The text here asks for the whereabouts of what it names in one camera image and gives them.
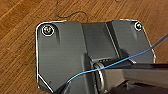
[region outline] floor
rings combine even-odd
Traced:
[[[48,94],[37,88],[35,28],[44,21],[139,20],[154,44],[168,33],[168,0],[0,0],[0,94]],[[85,11],[70,18],[76,11]],[[168,63],[168,39],[155,49]]]

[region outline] cable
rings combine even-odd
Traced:
[[[88,22],[88,15],[87,15],[87,13],[86,12],[84,12],[84,11],[77,11],[77,12],[74,12],[74,13],[72,13],[72,14],[70,14],[70,15],[68,15],[68,16],[59,16],[57,13],[56,13],[56,16],[57,17],[59,17],[59,18],[63,18],[63,19],[66,19],[66,18],[69,18],[69,17],[71,17],[71,16],[73,16],[73,15],[75,15],[75,14],[78,14],[78,13],[83,13],[83,14],[85,14],[85,16],[86,16],[86,18],[87,18],[87,21],[86,21],[86,23]]]
[[[110,65],[108,65],[108,66],[106,66],[106,67],[103,67],[103,68],[80,72],[80,73],[76,74],[75,76],[71,77],[71,78],[67,81],[67,83],[69,83],[71,80],[73,80],[74,78],[78,77],[79,75],[86,74],[86,73],[90,73],[90,72],[94,72],[94,71],[103,70],[103,69],[109,68],[109,67],[111,67],[111,66],[114,66],[114,65],[116,65],[116,64],[118,64],[118,63],[121,63],[121,62],[123,62],[123,61],[126,61],[126,60],[128,60],[128,59],[131,59],[131,58],[133,58],[133,57],[136,57],[136,56],[142,55],[142,54],[144,54],[144,53],[146,53],[146,52],[149,52],[150,50],[152,50],[153,48],[155,48],[158,44],[160,44],[160,43],[161,43],[164,39],[166,39],[167,37],[168,37],[168,33],[167,33],[165,36],[163,36],[157,43],[155,43],[153,46],[151,46],[149,49],[147,49],[147,50],[145,50],[145,51],[143,51],[143,52],[140,52],[140,53],[138,53],[138,54],[136,54],[136,55],[127,57],[127,58],[125,58],[125,59],[122,59],[122,60],[120,60],[120,61],[118,61],[118,62],[116,62],[116,63],[110,64]]]

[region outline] screw head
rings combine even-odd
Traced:
[[[142,24],[140,22],[136,22],[134,27],[135,27],[135,30],[137,30],[137,31],[142,30]]]
[[[51,36],[54,33],[54,28],[52,26],[50,26],[50,25],[45,25],[42,28],[42,33],[45,36]]]

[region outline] wooden floor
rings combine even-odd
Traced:
[[[168,33],[168,0],[0,0],[0,94],[43,94],[37,88],[35,28],[44,21],[135,19],[151,44]],[[168,39],[155,48],[156,63],[168,63]]]

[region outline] blue wire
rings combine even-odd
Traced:
[[[155,48],[158,44],[160,44],[160,43],[161,43],[164,39],[166,39],[167,37],[168,37],[168,33],[167,33],[165,36],[163,36],[163,38],[161,38],[157,43],[155,43],[153,46],[151,46],[149,49],[147,49],[147,50],[145,50],[145,51],[143,51],[143,52],[140,52],[140,53],[138,53],[138,54],[136,54],[136,55],[127,57],[127,58],[125,58],[125,59],[122,59],[122,60],[120,60],[120,61],[118,61],[118,62],[116,62],[116,63],[110,64],[110,65],[108,65],[108,66],[106,66],[106,67],[103,67],[103,68],[80,72],[80,73],[76,74],[75,76],[71,77],[71,78],[67,81],[67,83],[69,83],[71,80],[73,80],[74,78],[78,77],[79,75],[86,74],[86,73],[90,73],[90,72],[94,72],[94,71],[103,70],[103,69],[109,68],[109,67],[111,67],[111,66],[114,66],[114,65],[116,65],[116,64],[118,64],[118,63],[121,63],[121,62],[123,62],[123,61],[126,61],[126,60],[128,60],[128,59],[131,59],[131,58],[133,58],[133,57],[136,57],[136,56],[142,55],[142,54],[144,54],[144,53],[146,53],[146,52],[149,52],[150,50],[152,50],[153,48]]]

